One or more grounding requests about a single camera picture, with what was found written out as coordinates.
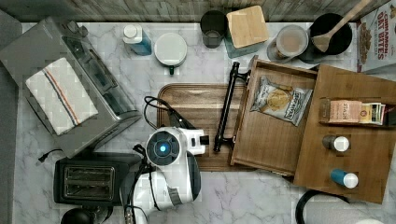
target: wooden block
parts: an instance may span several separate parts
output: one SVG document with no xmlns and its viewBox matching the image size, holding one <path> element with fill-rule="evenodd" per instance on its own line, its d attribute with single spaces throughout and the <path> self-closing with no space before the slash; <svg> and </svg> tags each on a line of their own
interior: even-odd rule
<svg viewBox="0 0 396 224">
<path fill-rule="evenodd" d="M 236 49 L 268 40 L 267 25 L 259 6 L 248 7 L 227 14 L 233 45 Z"/>
</svg>

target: robot eye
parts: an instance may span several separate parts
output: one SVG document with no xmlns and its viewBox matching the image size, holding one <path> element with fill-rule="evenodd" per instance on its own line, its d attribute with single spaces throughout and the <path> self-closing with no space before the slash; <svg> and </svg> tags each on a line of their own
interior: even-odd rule
<svg viewBox="0 0 396 224">
<path fill-rule="evenodd" d="M 147 145 L 148 158 L 156 165 L 169 165 L 179 154 L 177 139 L 169 132 L 155 133 Z"/>
<path fill-rule="evenodd" d="M 159 141 L 155 146 L 155 154 L 166 157 L 171 152 L 171 145 L 167 141 Z"/>
</svg>

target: wooden spoon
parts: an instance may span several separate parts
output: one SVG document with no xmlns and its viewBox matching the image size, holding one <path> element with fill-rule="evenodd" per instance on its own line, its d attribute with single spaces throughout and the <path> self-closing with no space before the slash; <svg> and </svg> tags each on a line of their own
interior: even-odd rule
<svg viewBox="0 0 396 224">
<path fill-rule="evenodd" d="M 330 43 L 330 39 L 332 39 L 332 36 L 335 33 L 337 33 L 337 31 L 341 29 L 341 27 L 343 27 L 347 22 L 349 22 L 350 19 L 352 19 L 356 14 L 358 14 L 371 1 L 372 0 L 361 0 L 327 34 L 316 35 L 312 37 L 312 42 L 314 42 L 315 46 L 320 51 L 326 52 L 326 50 L 329 48 L 329 43 Z"/>
</svg>

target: black cup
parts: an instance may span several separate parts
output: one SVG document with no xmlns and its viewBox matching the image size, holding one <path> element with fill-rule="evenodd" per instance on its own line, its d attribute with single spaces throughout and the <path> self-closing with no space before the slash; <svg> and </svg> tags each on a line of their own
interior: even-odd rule
<svg viewBox="0 0 396 224">
<path fill-rule="evenodd" d="M 325 52 L 320 51 L 311 38 L 328 33 L 341 19 L 343 19 L 342 16 L 334 13 L 327 13 L 318 17 L 307 30 L 308 47 L 298 56 L 299 59 L 305 63 L 320 63 L 327 55 L 337 55 L 344 52 L 352 42 L 352 29 L 348 23 L 332 36 L 329 48 Z"/>
<path fill-rule="evenodd" d="M 224 13 L 211 10 L 201 18 L 201 31 L 204 44 L 210 48 L 217 48 L 227 32 L 227 17 Z"/>
</svg>

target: cardboard box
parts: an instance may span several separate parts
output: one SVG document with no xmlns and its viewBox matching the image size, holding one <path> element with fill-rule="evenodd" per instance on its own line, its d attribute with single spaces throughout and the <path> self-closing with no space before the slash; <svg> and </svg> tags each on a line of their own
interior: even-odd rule
<svg viewBox="0 0 396 224">
<path fill-rule="evenodd" d="M 358 24 L 358 72 L 396 68 L 396 0 L 361 18 Z"/>
</svg>

